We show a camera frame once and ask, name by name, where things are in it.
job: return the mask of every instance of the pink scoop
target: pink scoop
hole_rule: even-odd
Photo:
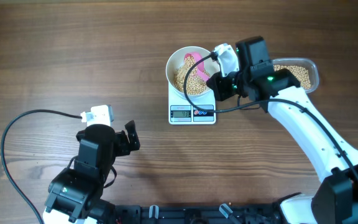
[[[190,55],[193,56],[196,62],[202,59],[202,56],[198,52],[188,53],[185,55],[185,58],[189,57]],[[207,80],[209,80],[209,76],[205,75],[203,71],[204,71],[204,62],[201,62],[200,64],[197,65],[196,72],[197,75],[201,77],[204,80],[204,82],[206,82]]]

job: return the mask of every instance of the wooden table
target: wooden table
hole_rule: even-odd
[[[318,66],[314,105],[358,148],[358,3],[128,1],[0,5],[0,140],[7,123],[45,108],[80,114],[111,104],[113,128],[134,119],[141,149],[115,163],[115,204],[219,205],[313,194],[319,181],[296,142],[262,110],[219,114],[213,126],[172,126],[165,64],[177,49],[261,35],[272,58]],[[236,104],[232,98],[218,108]],[[77,119],[34,114],[6,140],[12,176],[43,211],[50,181],[78,152]],[[35,223],[0,158],[0,223]]]

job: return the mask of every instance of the white scale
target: white scale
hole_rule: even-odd
[[[171,84],[168,84],[168,120],[170,124],[214,124],[216,122],[216,113],[207,113],[193,108],[186,98],[176,93],[173,88]],[[206,110],[216,109],[213,91],[191,99],[191,101]]]

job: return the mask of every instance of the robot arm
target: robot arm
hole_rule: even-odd
[[[358,223],[358,180],[354,175],[355,170],[358,173],[358,150],[329,125],[291,72],[286,69],[274,71],[263,38],[253,37],[236,43],[238,57],[230,45],[220,46],[216,49],[224,47],[231,53],[213,52],[212,58],[224,71],[231,70],[233,61],[239,62],[240,69],[228,74],[215,73],[207,81],[215,99],[223,101],[238,94],[251,101],[260,101],[265,112],[293,136],[322,182],[314,197],[297,195],[280,204],[287,222]],[[269,101],[271,99],[288,100],[306,108],[332,135],[354,169],[349,168],[327,133],[309,114],[288,103]]]
[[[76,135],[80,142],[78,155],[50,183],[45,202],[45,223],[114,223],[114,205],[101,200],[109,171],[116,157],[127,156],[140,148],[135,122],[125,125],[125,131],[115,133],[110,105],[95,106],[91,112],[82,113],[87,128]]]

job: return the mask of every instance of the plastic container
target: plastic container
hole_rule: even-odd
[[[184,62],[185,55],[191,52],[198,52],[202,57],[206,57],[211,53],[209,50],[206,50],[202,47],[195,47],[195,46],[184,47],[182,49],[177,50],[175,53],[171,55],[171,57],[168,59],[167,66],[165,67],[165,74],[167,76],[169,85],[171,85],[175,90],[175,93],[181,96],[183,99],[185,99],[185,94],[175,87],[174,73],[178,68],[182,67],[183,64],[185,63]],[[211,76],[219,71],[218,63],[213,62],[212,59],[210,58],[204,61],[204,68]],[[188,94],[188,96],[189,98],[194,99],[205,95],[209,91],[211,91],[211,89],[206,87],[204,92],[197,95]]]
[[[314,62],[307,58],[278,58],[273,60],[273,65],[283,65],[283,66],[301,66],[307,69],[309,72],[310,79],[310,89],[305,90],[306,93],[311,93],[317,89],[319,84],[318,71],[317,66]]]

